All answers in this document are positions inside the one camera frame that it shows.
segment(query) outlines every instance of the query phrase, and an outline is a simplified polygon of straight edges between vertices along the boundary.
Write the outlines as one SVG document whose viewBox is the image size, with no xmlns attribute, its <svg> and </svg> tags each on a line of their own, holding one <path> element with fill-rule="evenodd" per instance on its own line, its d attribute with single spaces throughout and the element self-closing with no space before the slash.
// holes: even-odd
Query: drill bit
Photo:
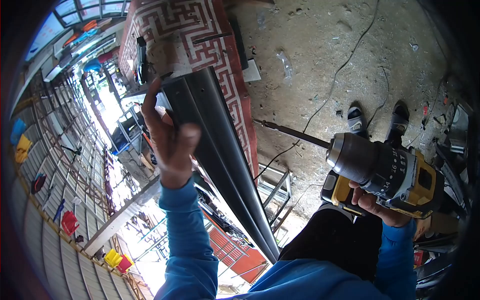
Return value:
<svg viewBox="0 0 480 300">
<path fill-rule="evenodd" d="M 313 136 L 308 135 L 308 134 L 304 134 L 303 132 L 299 132 L 299 131 L 293 130 L 293 129 L 285 127 L 285 126 L 277 125 L 273 122 L 268 122 L 268 121 L 265 121 L 265 120 L 258 120 L 258 119 L 252 119 L 252 121 L 254 123 L 260 124 L 262 127 L 266 127 L 266 128 L 271 129 L 271 130 L 279 131 L 283 134 L 289 135 L 289 136 L 297 138 L 297 139 L 301 139 L 303 141 L 312 143 L 314 145 L 317 145 L 317 146 L 325 148 L 325 149 L 328 149 L 328 147 L 330 146 L 329 142 L 322 141 L 320 139 L 317 139 L 316 137 L 313 137 Z"/>
</svg>

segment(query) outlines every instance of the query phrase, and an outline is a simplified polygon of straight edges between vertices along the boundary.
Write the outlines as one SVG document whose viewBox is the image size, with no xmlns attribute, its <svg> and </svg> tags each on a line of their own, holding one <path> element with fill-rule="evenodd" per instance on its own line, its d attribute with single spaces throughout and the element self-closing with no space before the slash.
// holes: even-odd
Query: hand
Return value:
<svg viewBox="0 0 480 300">
<path fill-rule="evenodd" d="M 168 189 L 179 189 L 192 176 L 190 155 L 200 140 L 200 127 L 192 123 L 184 124 L 175 134 L 173 126 L 166 124 L 155 110 L 156 95 L 161 85 L 160 78 L 154 79 L 150 84 L 142 105 L 142 114 L 160 168 L 160 181 Z"/>
<path fill-rule="evenodd" d="M 410 221 L 410 217 L 394 210 L 385 208 L 376 203 L 377 197 L 373 194 L 366 193 L 362 190 L 358 183 L 350 181 L 348 184 L 353 191 L 352 204 L 359 205 L 364 210 L 372 213 L 382 219 L 382 221 L 391 227 L 402 227 Z"/>
</svg>

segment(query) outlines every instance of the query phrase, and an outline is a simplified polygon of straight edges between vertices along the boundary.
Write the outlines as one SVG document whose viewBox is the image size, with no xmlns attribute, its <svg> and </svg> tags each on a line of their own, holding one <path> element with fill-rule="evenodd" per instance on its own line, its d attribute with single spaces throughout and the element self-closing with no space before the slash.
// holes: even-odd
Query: blue long sleeve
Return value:
<svg viewBox="0 0 480 300">
<path fill-rule="evenodd" d="M 215 299 L 218 259 L 212 255 L 193 181 L 181 189 L 163 188 L 158 206 L 166 213 L 170 257 L 159 299 Z"/>
<path fill-rule="evenodd" d="M 192 180 L 178 190 L 163 188 L 158 205 L 167 214 L 170 258 L 160 299 L 215 299 L 218 259 L 197 203 Z M 278 261 L 248 293 L 229 299 L 415 299 L 412 237 L 415 223 L 401 228 L 384 224 L 374 284 L 327 261 Z"/>
<path fill-rule="evenodd" d="M 378 255 L 375 286 L 393 300 L 415 299 L 417 277 L 413 271 L 413 235 L 410 220 L 401 228 L 383 224 L 382 246 Z"/>
</svg>

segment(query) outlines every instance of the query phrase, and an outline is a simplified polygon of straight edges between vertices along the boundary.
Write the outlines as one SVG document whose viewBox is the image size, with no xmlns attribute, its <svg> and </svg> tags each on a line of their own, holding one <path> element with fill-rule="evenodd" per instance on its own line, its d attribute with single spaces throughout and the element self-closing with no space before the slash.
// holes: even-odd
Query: cordless drill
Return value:
<svg viewBox="0 0 480 300">
<path fill-rule="evenodd" d="M 367 214 L 352 205 L 350 180 L 377 196 L 377 203 L 413 218 L 427 218 L 443 200 L 444 176 L 427 164 L 411 147 L 394 149 L 382 142 L 371 142 L 355 134 L 337 133 L 330 143 L 272 122 L 255 122 L 292 137 L 326 148 L 326 161 L 332 167 L 322 189 L 322 198 L 357 216 Z"/>
</svg>

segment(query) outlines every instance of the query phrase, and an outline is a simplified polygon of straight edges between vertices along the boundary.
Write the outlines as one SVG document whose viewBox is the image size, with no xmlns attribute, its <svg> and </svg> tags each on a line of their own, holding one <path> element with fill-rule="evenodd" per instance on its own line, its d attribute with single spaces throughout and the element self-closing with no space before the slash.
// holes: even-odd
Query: foot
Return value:
<svg viewBox="0 0 480 300">
<path fill-rule="evenodd" d="M 385 143 L 390 144 L 393 148 L 399 148 L 402 145 L 402 136 L 407 131 L 409 118 L 410 113 L 407 105 L 402 100 L 398 100 L 393 108 L 390 129 Z"/>
<path fill-rule="evenodd" d="M 367 120 L 358 101 L 354 101 L 347 113 L 348 129 L 351 133 L 369 139 L 367 132 Z"/>
</svg>

